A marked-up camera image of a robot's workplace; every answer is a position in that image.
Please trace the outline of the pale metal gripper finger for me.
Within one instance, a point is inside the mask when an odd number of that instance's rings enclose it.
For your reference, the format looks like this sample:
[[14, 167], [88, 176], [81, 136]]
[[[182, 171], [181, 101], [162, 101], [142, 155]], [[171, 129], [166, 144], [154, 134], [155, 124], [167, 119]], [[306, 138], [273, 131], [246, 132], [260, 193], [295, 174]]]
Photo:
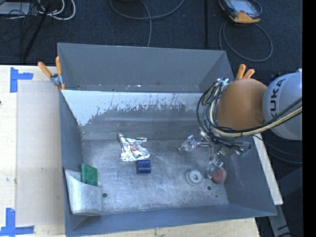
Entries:
[[184, 142], [182, 142], [182, 144], [178, 148], [178, 152], [180, 154], [193, 152], [194, 150], [199, 148], [200, 145], [201, 145], [201, 141], [195, 139], [194, 135], [190, 135], [189, 137], [187, 137], [187, 139]]
[[222, 168], [223, 163], [219, 161], [217, 158], [210, 158], [209, 163], [206, 167], [206, 174], [207, 177], [210, 179], [222, 179], [223, 177], [223, 170]]

